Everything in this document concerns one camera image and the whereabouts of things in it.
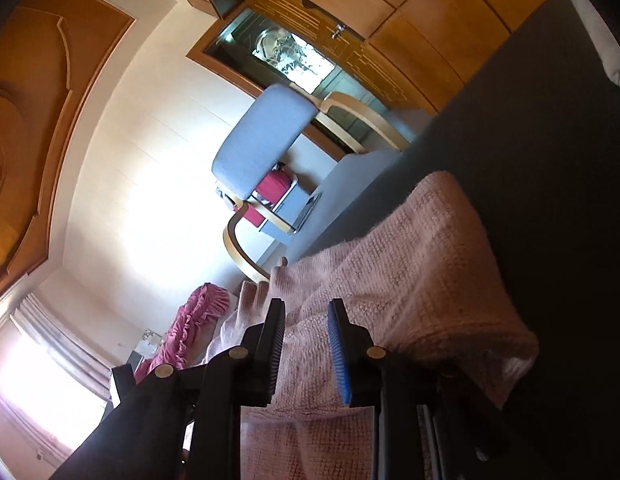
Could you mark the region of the pink knit sweater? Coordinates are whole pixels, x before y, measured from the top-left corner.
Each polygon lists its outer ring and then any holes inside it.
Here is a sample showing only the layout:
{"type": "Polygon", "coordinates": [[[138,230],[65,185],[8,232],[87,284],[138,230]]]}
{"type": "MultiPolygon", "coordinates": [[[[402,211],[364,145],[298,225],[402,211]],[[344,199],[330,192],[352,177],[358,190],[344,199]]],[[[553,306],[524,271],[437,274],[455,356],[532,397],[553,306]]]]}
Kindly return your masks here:
{"type": "Polygon", "coordinates": [[[246,282],[208,346],[236,346],[263,321],[272,298],[286,307],[283,352],[272,402],[246,408],[240,425],[245,479],[365,479],[372,414],[340,402],[328,348],[327,307],[379,346],[425,362],[459,363],[502,405],[534,364],[539,345],[502,284],[478,214],[451,174],[424,177],[364,237],[278,266],[246,282]]]}

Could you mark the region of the striped curtain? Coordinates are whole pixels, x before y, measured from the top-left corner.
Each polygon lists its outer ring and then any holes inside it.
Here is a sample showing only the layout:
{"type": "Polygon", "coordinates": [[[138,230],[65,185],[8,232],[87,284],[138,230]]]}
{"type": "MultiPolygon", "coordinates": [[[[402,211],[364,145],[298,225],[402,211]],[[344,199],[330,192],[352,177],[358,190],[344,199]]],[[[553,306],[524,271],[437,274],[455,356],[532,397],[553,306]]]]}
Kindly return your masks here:
{"type": "Polygon", "coordinates": [[[67,328],[33,292],[22,298],[10,319],[76,382],[100,399],[109,400],[114,364],[67,328]]]}

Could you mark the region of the pink ruffled bedding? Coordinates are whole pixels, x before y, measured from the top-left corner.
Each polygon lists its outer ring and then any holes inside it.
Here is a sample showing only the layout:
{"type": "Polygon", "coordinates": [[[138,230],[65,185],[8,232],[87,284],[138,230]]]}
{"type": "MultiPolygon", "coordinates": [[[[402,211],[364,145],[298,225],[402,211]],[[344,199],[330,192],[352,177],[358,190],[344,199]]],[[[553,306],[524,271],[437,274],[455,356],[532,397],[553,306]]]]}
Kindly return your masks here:
{"type": "Polygon", "coordinates": [[[156,367],[168,364],[176,370],[193,365],[203,352],[206,335],[216,326],[230,307],[230,294],[220,286],[206,283],[197,287],[185,304],[176,311],[176,317],[155,355],[145,359],[134,372],[137,384],[156,367]]]}

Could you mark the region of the red storage box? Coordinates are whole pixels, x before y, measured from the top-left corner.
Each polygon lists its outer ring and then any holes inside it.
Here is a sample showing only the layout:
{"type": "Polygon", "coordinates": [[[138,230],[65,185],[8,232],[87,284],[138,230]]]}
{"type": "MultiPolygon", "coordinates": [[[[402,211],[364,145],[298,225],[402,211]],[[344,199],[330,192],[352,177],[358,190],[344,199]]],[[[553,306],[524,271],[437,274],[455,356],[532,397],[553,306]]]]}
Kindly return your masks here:
{"type": "MultiPolygon", "coordinates": [[[[292,183],[293,178],[285,170],[271,170],[255,189],[257,200],[267,207],[274,206],[287,193],[292,183]]],[[[256,228],[259,228],[266,220],[252,205],[248,206],[244,218],[256,228]]]]}

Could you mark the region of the grey plastic bin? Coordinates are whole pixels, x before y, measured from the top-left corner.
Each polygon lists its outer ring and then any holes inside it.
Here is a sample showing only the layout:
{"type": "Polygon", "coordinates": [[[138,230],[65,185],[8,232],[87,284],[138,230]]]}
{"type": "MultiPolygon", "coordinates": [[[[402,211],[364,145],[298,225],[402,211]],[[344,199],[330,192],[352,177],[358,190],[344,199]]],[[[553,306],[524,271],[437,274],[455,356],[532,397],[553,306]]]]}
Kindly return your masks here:
{"type": "MultiPolygon", "coordinates": [[[[293,226],[302,207],[307,203],[310,193],[297,181],[293,180],[293,184],[281,200],[271,207],[273,212],[280,218],[293,226]]],[[[267,234],[277,242],[288,246],[295,232],[289,234],[278,228],[273,222],[264,220],[258,231],[267,234]]]]}

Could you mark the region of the smartphone on chair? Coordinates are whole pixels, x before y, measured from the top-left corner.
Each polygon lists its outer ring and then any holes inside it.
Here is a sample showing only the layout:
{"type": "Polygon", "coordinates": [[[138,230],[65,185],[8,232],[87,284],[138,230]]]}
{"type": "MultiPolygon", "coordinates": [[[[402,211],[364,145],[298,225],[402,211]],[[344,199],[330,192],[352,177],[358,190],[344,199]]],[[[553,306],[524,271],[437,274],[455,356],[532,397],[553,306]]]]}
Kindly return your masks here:
{"type": "Polygon", "coordinates": [[[294,228],[295,233],[299,232],[304,226],[304,224],[307,222],[308,218],[310,217],[310,214],[312,214],[312,211],[314,207],[316,206],[316,204],[318,203],[318,201],[320,200],[321,196],[322,194],[319,193],[319,194],[313,194],[308,198],[307,203],[304,204],[295,222],[293,223],[293,228],[294,228]]]}

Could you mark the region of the grey chair with wooden arms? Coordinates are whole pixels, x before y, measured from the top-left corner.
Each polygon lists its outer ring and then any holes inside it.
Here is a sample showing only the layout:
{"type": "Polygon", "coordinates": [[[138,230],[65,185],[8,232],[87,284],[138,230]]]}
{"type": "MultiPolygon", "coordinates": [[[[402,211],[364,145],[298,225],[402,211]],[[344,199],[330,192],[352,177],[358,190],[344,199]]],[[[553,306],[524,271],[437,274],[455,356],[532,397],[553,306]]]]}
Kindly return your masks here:
{"type": "Polygon", "coordinates": [[[257,200],[255,189],[283,169],[311,195],[322,196],[288,246],[296,259],[413,140],[396,115],[378,114],[345,93],[318,99],[296,86],[272,84],[258,96],[224,140],[211,171],[234,214],[223,243],[236,266],[259,283],[270,274],[250,258],[235,230],[252,205],[266,220],[292,234],[293,227],[257,200]]]}

